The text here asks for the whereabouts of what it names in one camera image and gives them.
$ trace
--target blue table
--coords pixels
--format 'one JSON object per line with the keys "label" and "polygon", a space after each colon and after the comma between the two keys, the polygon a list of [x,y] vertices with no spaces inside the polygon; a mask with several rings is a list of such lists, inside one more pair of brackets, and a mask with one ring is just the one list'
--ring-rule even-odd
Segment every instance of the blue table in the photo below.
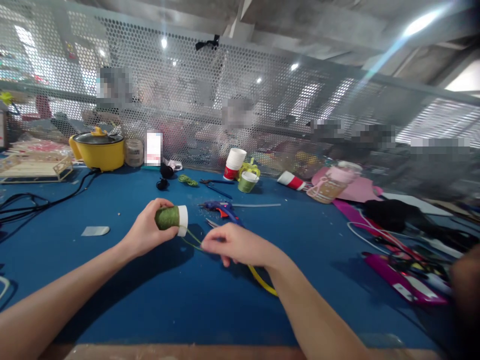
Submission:
{"label": "blue table", "polygon": [[[72,184],[87,173],[76,170],[64,183],[4,185],[4,199],[30,192],[51,201],[72,193]],[[193,179],[220,179],[220,174],[184,170]],[[1,229],[2,274],[12,280],[0,307],[13,305],[63,274],[115,245],[138,213],[155,197],[187,205],[190,229],[200,238],[209,231],[205,219],[222,223],[217,212],[197,205],[225,200],[200,184],[192,188],[176,179],[167,191],[155,187],[159,174],[122,168],[104,173],[76,197],[44,211],[24,226],[22,221]],[[398,311],[416,319],[398,296],[359,254],[373,249],[353,235],[333,206],[310,199],[263,178],[254,193],[236,185],[215,185],[234,203],[278,207],[237,208],[251,231],[285,251],[312,285],[359,335],[394,334],[409,348],[434,349],[434,343]],[[28,206],[19,201],[15,207]],[[99,237],[81,237],[86,226],[108,226]],[[448,315],[435,317],[448,334]],[[112,278],[58,336],[61,343],[196,343],[236,345],[296,345],[278,298],[262,289],[245,266],[225,269],[217,256],[186,245],[180,238],[138,258]]]}

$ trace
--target person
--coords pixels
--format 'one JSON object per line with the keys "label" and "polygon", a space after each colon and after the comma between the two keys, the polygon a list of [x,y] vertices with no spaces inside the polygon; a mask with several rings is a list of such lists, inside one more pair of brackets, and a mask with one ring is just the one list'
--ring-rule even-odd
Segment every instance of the person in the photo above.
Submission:
{"label": "person", "polygon": [[[155,213],[174,206],[151,201],[115,246],[0,313],[0,354],[6,359],[37,359],[65,324],[115,273],[134,258],[173,239],[179,230],[161,231]],[[201,248],[231,261],[265,267],[307,359],[369,359],[360,339],[278,247],[232,223],[211,230]]]}

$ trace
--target yellow rice cooker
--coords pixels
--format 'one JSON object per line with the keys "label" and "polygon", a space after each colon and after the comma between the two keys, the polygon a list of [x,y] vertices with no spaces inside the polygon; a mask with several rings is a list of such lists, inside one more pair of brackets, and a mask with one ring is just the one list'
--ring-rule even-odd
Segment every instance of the yellow rice cooker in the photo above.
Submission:
{"label": "yellow rice cooker", "polygon": [[77,160],[83,159],[91,169],[102,172],[113,171],[124,164],[124,137],[119,134],[107,135],[98,126],[95,131],[73,135],[68,140],[73,155]]}

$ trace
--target small white scrap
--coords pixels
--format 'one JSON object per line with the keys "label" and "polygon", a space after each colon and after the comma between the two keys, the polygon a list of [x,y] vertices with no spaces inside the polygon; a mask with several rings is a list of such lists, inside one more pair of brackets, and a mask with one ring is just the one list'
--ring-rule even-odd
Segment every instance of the small white scrap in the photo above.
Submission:
{"label": "small white scrap", "polygon": [[110,231],[108,226],[87,226],[81,233],[82,236],[101,236]]}

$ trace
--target ceiling light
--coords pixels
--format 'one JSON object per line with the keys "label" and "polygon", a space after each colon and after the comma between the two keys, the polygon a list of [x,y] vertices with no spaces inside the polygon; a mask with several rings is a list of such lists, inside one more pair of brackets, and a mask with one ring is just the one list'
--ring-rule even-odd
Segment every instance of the ceiling light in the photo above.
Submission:
{"label": "ceiling light", "polygon": [[430,25],[436,18],[439,17],[441,11],[435,10],[419,17],[417,20],[413,21],[403,32],[404,37],[412,36],[413,34],[418,33],[419,31],[425,29]]}

